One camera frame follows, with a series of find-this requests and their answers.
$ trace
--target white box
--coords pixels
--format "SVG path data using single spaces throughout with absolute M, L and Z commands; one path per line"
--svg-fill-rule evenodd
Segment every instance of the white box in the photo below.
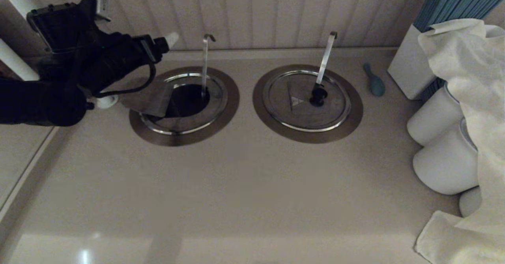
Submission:
M 411 25 L 387 69 L 405 96 L 412 100 L 420 99 L 420 94 L 436 79 L 417 40 L 420 34 Z

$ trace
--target black cable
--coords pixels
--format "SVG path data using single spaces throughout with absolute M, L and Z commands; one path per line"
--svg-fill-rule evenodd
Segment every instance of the black cable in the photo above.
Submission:
M 111 92 L 103 92 L 103 93 L 97 93 L 97 94 L 94 94 L 94 97 L 96 98 L 103 98 L 103 97 L 106 97 L 106 96 L 111 96 L 111 95 L 117 95 L 117 94 L 125 94 L 125 93 L 132 93 L 132 92 L 137 92 L 137 91 L 141 91 L 143 90 L 144 88 L 148 87 L 148 85 L 153 82 L 153 80 L 155 79 L 155 76 L 156 76 L 156 67 L 155 67 L 155 64 L 151 61 L 148 62 L 149 64 L 149 79 L 147 80 L 147 82 L 137 88 L 131 88 L 129 90 L 124 90 L 124 91 L 111 91 Z

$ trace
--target beige countertop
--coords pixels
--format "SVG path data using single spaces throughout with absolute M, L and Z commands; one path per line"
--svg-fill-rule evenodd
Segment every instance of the beige countertop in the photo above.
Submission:
M 427 263 L 413 251 L 417 235 L 435 210 L 458 209 L 456 197 L 431 191 L 413 172 L 421 147 L 406 122 L 420 104 L 386 73 L 392 52 L 342 54 L 328 69 L 357 89 L 364 115 L 350 136 L 328 144 L 279 136 L 252 101 L 266 72 L 318 66 L 317 56 L 211 60 L 235 80 L 240 105 L 224 129 L 193 145 L 145 142 L 122 105 L 91 111 L 25 208 L 1 263 Z M 159 73 L 201 65 L 177 57 Z M 364 62 L 384 80 L 383 97 L 368 91 Z

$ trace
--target plastic spoon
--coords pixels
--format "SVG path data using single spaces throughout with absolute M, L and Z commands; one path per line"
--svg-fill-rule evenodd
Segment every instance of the plastic spoon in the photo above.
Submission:
M 375 96 L 383 96 L 386 92 L 386 87 L 384 86 L 382 79 L 373 74 L 372 69 L 370 68 L 370 63 L 363 64 L 363 69 L 370 79 L 370 92 Z

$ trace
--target white cloth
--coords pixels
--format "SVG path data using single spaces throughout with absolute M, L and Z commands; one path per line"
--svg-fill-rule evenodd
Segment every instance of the white cloth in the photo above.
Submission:
M 457 19 L 419 36 L 431 69 L 449 82 L 478 147 L 482 205 L 464 219 L 435 212 L 415 250 L 433 264 L 505 263 L 505 36 Z

